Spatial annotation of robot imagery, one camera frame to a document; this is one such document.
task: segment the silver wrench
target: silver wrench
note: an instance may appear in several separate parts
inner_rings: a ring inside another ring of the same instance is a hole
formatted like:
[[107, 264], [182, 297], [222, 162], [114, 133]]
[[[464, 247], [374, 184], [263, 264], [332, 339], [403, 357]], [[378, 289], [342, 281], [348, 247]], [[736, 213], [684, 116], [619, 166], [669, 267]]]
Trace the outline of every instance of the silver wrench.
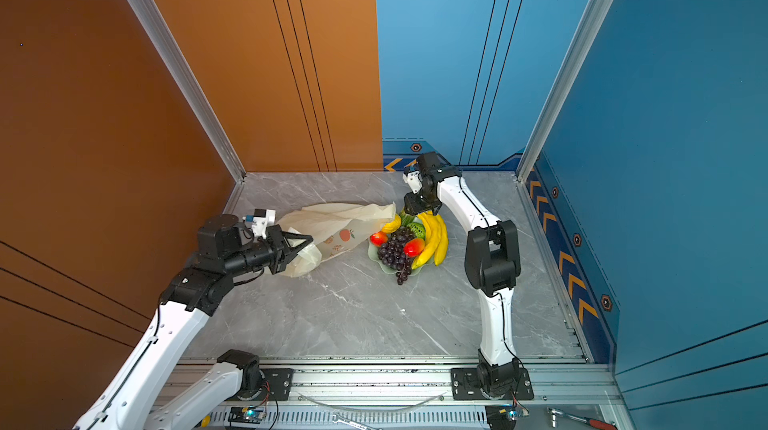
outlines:
[[353, 422], [352, 420], [339, 416], [335, 413], [331, 415], [331, 421], [333, 423], [343, 423], [344, 425], [349, 425], [352, 428], [357, 428], [358, 430], [381, 430], [380, 428], [369, 427], [368, 425], [363, 425], [358, 422]]

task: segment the black line on wall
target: black line on wall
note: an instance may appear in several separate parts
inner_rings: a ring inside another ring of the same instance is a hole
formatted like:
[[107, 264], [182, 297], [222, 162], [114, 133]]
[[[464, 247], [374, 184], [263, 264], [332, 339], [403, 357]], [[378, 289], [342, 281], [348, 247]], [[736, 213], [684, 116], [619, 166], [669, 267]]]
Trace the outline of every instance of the black line on wall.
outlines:
[[21, 302], [19, 302], [19, 301], [16, 301], [16, 300], [12, 300], [12, 299], [9, 299], [7, 296], [3, 296], [3, 295], [0, 295], [0, 299], [4, 299], [5, 301], [10, 301], [11, 303], [15, 303], [16, 305], [22, 306], [22, 307], [24, 307], [25, 309], [29, 309], [29, 310], [32, 310], [32, 311], [36, 311], [37, 313], [40, 313], [40, 314], [42, 314], [42, 315], [45, 315], [45, 316], [49, 316], [49, 317], [51, 317], [51, 318], [52, 318], [52, 319], [54, 319], [54, 320], [59, 320], [59, 321], [62, 321], [62, 322], [64, 322], [64, 323], [67, 323], [67, 324], [69, 324], [69, 325], [72, 325], [73, 327], [79, 328], [79, 329], [81, 329], [81, 330], [85, 330], [86, 332], [91, 332], [91, 333], [93, 333], [94, 335], [103, 336], [105, 339], [111, 340], [111, 341], [113, 341], [113, 342], [117, 342], [117, 343], [119, 343], [119, 344], [121, 344], [121, 345], [125, 345], [125, 346], [127, 346], [128, 348], [134, 348], [134, 346], [132, 346], [132, 345], [129, 345], [128, 343], [123, 343], [123, 342], [121, 342], [120, 340], [116, 340], [116, 339], [113, 339], [113, 338], [112, 338], [112, 337], [110, 337], [110, 336], [106, 336], [106, 335], [103, 335], [103, 334], [101, 334], [101, 333], [99, 333], [99, 332], [95, 332], [94, 330], [91, 330], [91, 329], [87, 329], [87, 328], [85, 328], [85, 327], [83, 327], [83, 326], [80, 326], [80, 325], [78, 325], [77, 323], [72, 323], [71, 321], [68, 321], [68, 320], [64, 320], [64, 319], [60, 319], [60, 318], [58, 318], [57, 316], [55, 316], [55, 315], [51, 315], [50, 313], [46, 313], [46, 312], [45, 312], [45, 311], [43, 311], [43, 310], [38, 310], [38, 309], [32, 308], [32, 307], [31, 307], [31, 306], [29, 306], [29, 305], [25, 305], [24, 303], [21, 303]]
[[[491, 78], [493, 77], [493, 67], [496, 64], [496, 55], [498, 54], [498, 44], [502, 41], [502, 33], [504, 33], [504, 22], [507, 21], [507, 11], [509, 10], [509, 1], [510, 0], [507, 0], [507, 5], [504, 8], [504, 18], [502, 18], [502, 28], [501, 30], [498, 31], [498, 39], [496, 40], [496, 47], [494, 48], [494, 51], [493, 51], [493, 60], [491, 61], [491, 71], [488, 73], [488, 81], [485, 82], [485, 92], [483, 93], [483, 96], [482, 96], [482, 103], [480, 103], [480, 114], [478, 115], [478, 122], [475, 125], [475, 136], [472, 137], [472, 146], [469, 149], [469, 159], [467, 160], [467, 163], [470, 163], [472, 161], [472, 152], [475, 151], [475, 141], [477, 140], [478, 130], [480, 129], [480, 120], [482, 120], [482, 109], [485, 106], [485, 98], [488, 97], [488, 88], [491, 86]], [[499, 82], [502, 81], [501, 75], [499, 75], [498, 81]]]
[[467, 127], [464, 130], [464, 141], [462, 142], [462, 152], [458, 156], [458, 164], [462, 164], [464, 158], [464, 146], [467, 144], [467, 134], [469, 133], [469, 122], [472, 121], [472, 107], [475, 106], [475, 95], [478, 91], [478, 83], [480, 82], [480, 72], [482, 70], [482, 61], [485, 60], [485, 47], [488, 45], [488, 34], [491, 32], [491, 22], [493, 21], [493, 12], [496, 9], [496, 0], [493, 0], [491, 6], [491, 16], [488, 18], [488, 29], [485, 31], [485, 42], [482, 45], [482, 54], [480, 55], [480, 66], [478, 67], [478, 77], [475, 79], [475, 91], [472, 92], [472, 102], [469, 103], [469, 116], [467, 117]]
[[301, 92], [299, 91], [299, 80], [296, 79], [296, 72], [293, 71], [293, 62], [290, 60], [290, 53], [288, 52], [288, 42], [286, 41], [286, 34], [283, 32], [283, 23], [280, 21], [280, 14], [277, 12], [277, 3], [272, 0], [272, 5], [275, 7], [275, 16], [277, 17], [277, 24], [280, 26], [280, 34], [283, 35], [283, 45], [286, 48], [286, 56], [288, 56], [288, 64], [290, 65], [290, 72], [293, 73], [293, 82], [296, 84], [296, 95], [299, 97], [299, 103], [301, 104], [301, 112], [304, 114], [304, 123], [306, 123], [306, 132], [310, 134], [310, 143], [312, 144], [312, 152], [315, 154], [315, 163], [317, 163], [317, 171], [321, 172], [320, 160], [317, 158], [317, 151], [315, 150], [315, 140], [312, 139], [312, 130], [310, 130], [310, 120], [306, 118], [306, 110], [304, 109], [304, 102], [301, 99]]
[[666, 380], [661, 380], [660, 382], [649, 383], [648, 385], [643, 385], [643, 386], [639, 386], [639, 387], [635, 387], [635, 388], [630, 388], [629, 390], [622, 390], [621, 392], [622, 393], [634, 392], [635, 390], [640, 390], [641, 388], [652, 387], [654, 385], [659, 385], [661, 383], [671, 382], [671, 381], [677, 380], [679, 378], [685, 378], [685, 377], [690, 377], [690, 376], [693, 376], [693, 375], [698, 375], [700, 373], [705, 373], [705, 372], [708, 372], [709, 370], [716, 370], [717, 368], [723, 368], [723, 367], [732, 366], [732, 365], [735, 365], [736, 363], [744, 363], [744, 362], [748, 362], [749, 360], [754, 360], [754, 359], [757, 359], [757, 358], [763, 358], [764, 356], [768, 356], [768, 352], [761, 353], [759, 355], [755, 355], [755, 356], [751, 356], [751, 357], [741, 358], [740, 360], [734, 360], [733, 362], [728, 362], [728, 363], [723, 363], [723, 364], [720, 364], [720, 365], [715, 365], [714, 367], [705, 368], [703, 370], [696, 370], [696, 372], [686, 373], [685, 375], [681, 375], [681, 376], [677, 376], [677, 377], [672, 377], [672, 378], [667, 378]]
[[498, 83], [496, 85], [496, 91], [493, 94], [493, 101], [491, 101], [491, 109], [488, 110], [488, 120], [485, 121], [485, 129], [482, 133], [482, 140], [480, 141], [480, 149], [478, 149], [478, 157], [475, 159], [475, 164], [480, 161], [480, 152], [482, 151], [482, 145], [485, 143], [485, 134], [488, 132], [488, 124], [491, 122], [491, 115], [493, 114], [493, 106], [496, 103], [496, 95], [498, 95], [498, 88], [502, 85], [502, 76], [504, 76], [504, 67], [507, 65], [507, 56], [509, 56], [509, 47], [512, 46], [512, 38], [514, 37], [514, 29], [518, 26], [518, 18], [520, 17], [520, 9], [523, 8], [523, 0], [520, 0], [518, 5], [518, 14], [514, 17], [514, 25], [512, 25], [512, 34], [509, 36], [509, 43], [507, 44], [507, 52], [504, 54], [504, 63], [502, 63], [502, 72], [498, 76]]
[[296, 31], [296, 23], [293, 21], [293, 11], [290, 8], [290, 1], [286, 0], [286, 4], [288, 5], [288, 15], [290, 16], [290, 24], [293, 27], [293, 37], [296, 38], [296, 49], [299, 51], [299, 60], [301, 61], [301, 69], [304, 71], [304, 81], [306, 82], [306, 91], [310, 94], [310, 104], [312, 105], [312, 114], [315, 115], [315, 124], [317, 125], [317, 136], [320, 137], [320, 147], [322, 148], [322, 157], [326, 160], [326, 169], [330, 169], [330, 165], [328, 164], [328, 156], [326, 155], [326, 144], [322, 141], [322, 133], [320, 132], [320, 121], [317, 119], [317, 110], [315, 110], [315, 99], [312, 98], [312, 89], [310, 88], [310, 78], [306, 75], [306, 65], [304, 64], [304, 56], [301, 54], [301, 44], [299, 43], [299, 33]]
[[646, 405], [642, 407], [628, 408], [628, 410], [642, 410], [644, 408], [658, 407], [662, 405], [669, 405], [670, 403], [688, 402], [690, 400], [698, 400], [699, 398], [715, 397], [718, 395], [726, 395], [728, 393], [744, 392], [745, 390], [754, 390], [755, 388], [768, 387], [768, 383], [760, 383], [759, 385], [753, 385], [749, 387], [734, 388], [733, 390], [725, 390], [723, 392], [707, 393], [706, 395], [699, 395], [697, 397], [678, 398], [677, 400], [670, 400], [668, 402], [654, 403], [653, 405]]
[[3, 241], [1, 241], [1, 240], [0, 240], [0, 243], [2, 243], [3, 245], [7, 246], [9, 249], [13, 250], [14, 252], [17, 252], [17, 253], [19, 253], [19, 254], [21, 254], [21, 255], [24, 255], [24, 256], [26, 256], [27, 258], [29, 258], [29, 259], [30, 259], [30, 260], [32, 260], [33, 262], [37, 262], [37, 263], [39, 263], [40, 265], [43, 265], [45, 268], [47, 268], [47, 269], [49, 269], [49, 270], [51, 270], [51, 271], [54, 271], [54, 272], [58, 273], [59, 275], [63, 276], [64, 278], [66, 278], [66, 279], [69, 279], [69, 280], [71, 280], [71, 281], [74, 281], [74, 282], [75, 282], [75, 283], [77, 283], [78, 285], [80, 285], [80, 286], [83, 286], [84, 288], [87, 288], [87, 289], [91, 290], [92, 292], [96, 293], [97, 295], [101, 295], [101, 296], [103, 296], [105, 299], [107, 299], [107, 300], [109, 300], [109, 301], [112, 301], [113, 303], [116, 303], [116, 304], [120, 305], [120, 306], [121, 306], [121, 307], [123, 307], [124, 309], [126, 309], [126, 310], [130, 310], [130, 311], [132, 311], [133, 313], [135, 313], [136, 315], [139, 315], [140, 317], [144, 317], [145, 319], [149, 320], [149, 318], [150, 318], [150, 317], [148, 317], [148, 316], [145, 316], [145, 315], [142, 315], [142, 314], [140, 314], [138, 311], [136, 311], [136, 310], [134, 310], [134, 309], [130, 308], [129, 306], [127, 306], [127, 305], [123, 305], [122, 303], [120, 303], [120, 301], [117, 301], [117, 300], [115, 300], [115, 299], [113, 299], [113, 298], [111, 298], [111, 297], [109, 297], [109, 296], [106, 296], [104, 293], [102, 293], [102, 292], [100, 292], [100, 291], [98, 291], [98, 290], [96, 290], [96, 289], [94, 289], [94, 288], [92, 288], [92, 287], [90, 287], [90, 286], [88, 286], [88, 285], [85, 285], [85, 284], [84, 284], [82, 281], [79, 281], [79, 280], [77, 280], [77, 279], [75, 279], [75, 278], [73, 278], [73, 277], [71, 277], [71, 276], [67, 275], [67, 274], [66, 274], [66, 273], [64, 273], [63, 271], [58, 271], [58, 270], [56, 270], [54, 267], [50, 266], [48, 263], [44, 263], [44, 262], [41, 262], [40, 260], [38, 260], [38, 259], [34, 258], [32, 255], [29, 255], [28, 253], [24, 253], [24, 252], [22, 252], [20, 249], [18, 249], [18, 248], [16, 248], [16, 247], [14, 247], [14, 246], [11, 246], [11, 245], [9, 245], [8, 243], [5, 243], [5, 242], [3, 242]]
[[39, 289], [43, 289], [43, 290], [45, 290], [45, 291], [49, 291], [49, 292], [53, 293], [53, 294], [54, 294], [54, 295], [56, 295], [56, 296], [60, 296], [60, 297], [62, 297], [64, 300], [67, 300], [67, 301], [71, 301], [71, 302], [72, 302], [72, 303], [74, 303], [75, 305], [81, 306], [81, 307], [82, 307], [82, 308], [84, 308], [84, 309], [87, 309], [87, 310], [91, 310], [93, 313], [96, 313], [96, 314], [98, 314], [98, 315], [101, 315], [101, 316], [103, 316], [105, 319], [110, 319], [110, 320], [114, 321], [115, 323], [119, 323], [120, 325], [122, 325], [122, 326], [124, 326], [124, 327], [127, 327], [127, 328], [129, 328], [129, 329], [131, 329], [131, 330], [134, 330], [134, 331], [136, 331], [136, 332], [139, 332], [139, 333], [144, 333], [144, 331], [142, 331], [142, 330], [140, 330], [140, 329], [135, 329], [134, 327], [130, 326], [128, 323], [123, 323], [122, 321], [120, 321], [120, 320], [118, 320], [118, 319], [113, 319], [113, 318], [112, 318], [112, 317], [110, 317], [109, 315], [105, 315], [104, 313], [101, 313], [99, 310], [94, 310], [94, 309], [92, 309], [90, 306], [87, 306], [87, 305], [83, 305], [83, 304], [82, 304], [80, 301], [75, 301], [75, 300], [72, 300], [71, 298], [68, 298], [68, 297], [66, 297], [66, 296], [62, 295], [61, 293], [58, 293], [58, 292], [56, 292], [56, 291], [53, 291], [53, 290], [51, 290], [51, 289], [45, 288], [43, 285], [40, 285], [39, 283], [35, 283], [34, 281], [31, 281], [31, 280], [29, 280], [29, 279], [25, 279], [23, 276], [21, 276], [21, 275], [17, 275], [16, 273], [14, 273], [14, 272], [13, 272], [13, 271], [11, 271], [11, 270], [8, 270], [8, 269], [4, 269], [4, 268], [2, 268], [1, 266], [0, 266], [0, 270], [1, 270], [1, 271], [5, 271], [5, 272], [6, 272], [6, 273], [8, 273], [9, 275], [13, 275], [13, 276], [15, 276], [16, 278], [18, 278], [18, 279], [20, 279], [20, 280], [26, 281], [27, 283], [29, 283], [29, 284], [31, 284], [31, 285], [34, 285], [34, 286], [38, 287]]
[[312, 68], [315, 70], [315, 80], [317, 80], [317, 91], [320, 94], [320, 107], [322, 108], [322, 116], [326, 120], [326, 131], [328, 132], [328, 143], [331, 147], [331, 158], [333, 159], [333, 168], [338, 172], [339, 167], [336, 166], [336, 152], [333, 151], [333, 138], [331, 138], [331, 129], [328, 126], [328, 116], [326, 115], [326, 104], [322, 100], [322, 88], [320, 86], [320, 76], [317, 74], [317, 64], [315, 63], [315, 52], [312, 51], [312, 39], [310, 39], [310, 28], [306, 24], [306, 14], [304, 13], [304, 3], [299, 0], [301, 6], [301, 15], [304, 19], [304, 29], [306, 30], [306, 41], [310, 44], [310, 56], [312, 57]]
[[654, 358], [653, 360], [650, 360], [649, 362], [640, 363], [639, 365], [636, 365], [636, 366], [634, 366], [632, 368], [627, 368], [626, 370], [622, 370], [620, 372], [617, 372], [616, 375], [621, 375], [622, 373], [631, 372], [632, 370], [635, 370], [637, 368], [644, 367], [646, 365], [650, 365], [651, 363], [656, 363], [659, 360], [664, 360], [665, 358], [670, 358], [671, 356], [679, 355], [680, 353], [687, 352], [688, 350], [693, 350], [694, 348], [699, 348], [700, 346], [705, 346], [707, 343], [716, 342], [717, 340], [725, 339], [725, 338], [727, 338], [729, 336], [734, 336], [736, 333], [741, 333], [741, 332], [744, 332], [745, 330], [750, 330], [750, 329], [753, 329], [753, 328], [755, 328], [757, 326], [765, 325], [766, 323], [768, 323], [768, 320], [758, 321], [757, 323], [754, 323], [754, 324], [752, 324], [750, 326], [745, 326], [743, 329], [734, 330], [734, 331], [732, 331], [730, 333], [726, 333], [725, 335], [721, 335], [721, 336], [716, 337], [714, 339], [710, 339], [710, 340], [707, 340], [707, 341], [701, 342], [701, 343], [696, 343], [696, 345], [690, 346], [688, 348], [683, 348], [682, 350], [678, 350], [676, 352], [672, 352], [669, 355], [665, 355], [665, 356], [659, 357], [659, 358]]

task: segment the bunch of bananas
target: bunch of bananas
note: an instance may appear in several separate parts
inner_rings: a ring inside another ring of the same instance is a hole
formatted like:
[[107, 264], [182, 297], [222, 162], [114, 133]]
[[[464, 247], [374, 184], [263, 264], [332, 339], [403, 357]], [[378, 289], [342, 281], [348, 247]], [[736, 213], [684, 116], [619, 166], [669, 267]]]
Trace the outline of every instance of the bunch of bananas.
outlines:
[[446, 222], [440, 215], [433, 215], [430, 212], [419, 213], [418, 218], [424, 223], [424, 229], [427, 233], [424, 251], [416, 257], [411, 268], [417, 269], [426, 264], [430, 258], [435, 257], [435, 265], [440, 265], [446, 259], [448, 253], [448, 231]]

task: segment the marble surface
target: marble surface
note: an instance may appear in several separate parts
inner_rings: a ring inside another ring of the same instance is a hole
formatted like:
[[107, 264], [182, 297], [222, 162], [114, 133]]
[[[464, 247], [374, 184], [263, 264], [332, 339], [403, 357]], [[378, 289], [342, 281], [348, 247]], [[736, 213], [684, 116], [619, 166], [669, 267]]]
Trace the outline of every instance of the marble surface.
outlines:
[[[518, 226], [522, 274], [514, 291], [512, 332], [520, 356], [580, 357], [564, 324], [511, 173], [470, 173], [468, 185], [501, 219]], [[249, 173], [235, 213], [270, 208], [280, 219], [316, 203], [397, 204], [408, 191], [399, 173]], [[236, 287], [187, 348], [214, 358], [230, 348], [266, 357], [472, 356], [480, 346], [480, 303], [464, 271], [466, 233], [442, 211], [446, 261], [398, 286], [367, 255], [367, 243], [309, 275], [267, 272]]]

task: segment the bag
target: bag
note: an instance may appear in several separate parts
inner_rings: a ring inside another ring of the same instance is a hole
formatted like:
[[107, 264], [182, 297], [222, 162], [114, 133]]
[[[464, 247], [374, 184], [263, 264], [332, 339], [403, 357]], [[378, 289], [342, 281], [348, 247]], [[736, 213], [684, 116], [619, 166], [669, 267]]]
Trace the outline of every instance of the bag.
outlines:
[[380, 232], [394, 219], [394, 203], [386, 206], [322, 203], [288, 213], [277, 224], [290, 232], [312, 235], [313, 241], [282, 274], [293, 278], [306, 275], [321, 262], [366, 242], [370, 235]]

